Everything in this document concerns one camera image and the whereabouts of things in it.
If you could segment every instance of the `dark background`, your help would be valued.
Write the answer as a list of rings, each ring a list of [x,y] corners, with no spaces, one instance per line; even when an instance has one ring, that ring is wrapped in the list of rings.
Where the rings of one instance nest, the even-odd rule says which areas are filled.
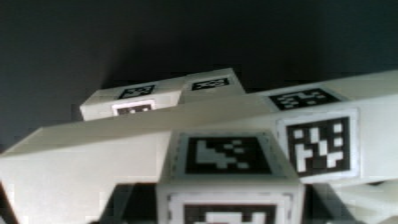
[[[396,0],[0,1],[0,151],[103,87],[233,67],[249,92],[398,68]]]

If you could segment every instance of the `box face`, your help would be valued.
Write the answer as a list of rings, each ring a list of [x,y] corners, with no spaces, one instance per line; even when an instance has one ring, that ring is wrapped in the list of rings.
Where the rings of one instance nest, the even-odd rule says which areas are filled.
[[[359,174],[357,110],[279,120],[279,143],[302,180]]]
[[[197,90],[217,88],[217,87],[227,86],[227,85],[231,85],[229,78],[215,78],[206,81],[194,82],[190,90],[197,91]]]
[[[174,178],[281,177],[261,132],[199,131],[178,134]]]
[[[153,93],[154,86],[156,85],[151,84],[151,85],[144,85],[140,87],[131,87],[131,88],[124,89],[117,99],[128,99],[131,97],[149,95]]]
[[[170,195],[169,224],[289,223],[291,195],[181,193]]]
[[[321,88],[311,88],[270,96],[279,110],[291,110],[339,102],[337,97]]]
[[[346,101],[345,97],[321,84],[270,90],[259,95],[275,112]]]

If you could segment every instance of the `white box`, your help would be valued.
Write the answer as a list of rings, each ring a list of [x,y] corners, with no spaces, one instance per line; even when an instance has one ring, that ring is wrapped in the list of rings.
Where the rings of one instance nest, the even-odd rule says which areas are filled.
[[[245,90],[233,69],[186,75],[179,104],[243,95]]]
[[[279,150],[266,131],[174,133],[156,186],[160,224],[300,223],[304,185]]]
[[[83,120],[146,112],[178,105],[185,77],[94,92],[80,106]]]

